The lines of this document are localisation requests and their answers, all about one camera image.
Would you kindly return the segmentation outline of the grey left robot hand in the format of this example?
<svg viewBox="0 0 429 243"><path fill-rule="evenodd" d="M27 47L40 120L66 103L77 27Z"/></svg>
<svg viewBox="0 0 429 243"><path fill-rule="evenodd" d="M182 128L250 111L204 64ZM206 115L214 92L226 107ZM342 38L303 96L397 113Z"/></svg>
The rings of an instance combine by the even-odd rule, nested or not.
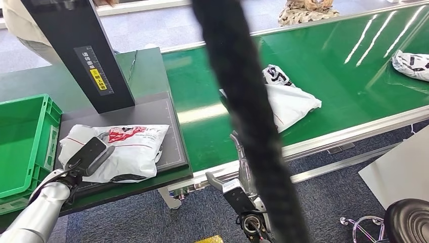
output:
<svg viewBox="0 0 429 243"><path fill-rule="evenodd" d="M112 155L115 146L100 137L91 138L66 164L67 176L89 177Z"/></svg>

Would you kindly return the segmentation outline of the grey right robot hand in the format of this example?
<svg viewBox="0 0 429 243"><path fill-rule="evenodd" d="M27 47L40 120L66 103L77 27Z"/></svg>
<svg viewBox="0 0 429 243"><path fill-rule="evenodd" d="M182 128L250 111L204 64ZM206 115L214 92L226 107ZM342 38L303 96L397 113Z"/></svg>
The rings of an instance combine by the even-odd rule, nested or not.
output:
<svg viewBox="0 0 429 243"><path fill-rule="evenodd" d="M238 179L234 179L230 182L223 182L216 178L212 172L206 172L205 175L207 181L211 186L222 193L226 193L236 187L240 187L246 196L249 197L251 201L254 201L258 197L258 192L254 184L253 175L248 164L247 157L244 152L244 147L240 141L239 134L235 130L229 136L233 140L238 153Z"/></svg>

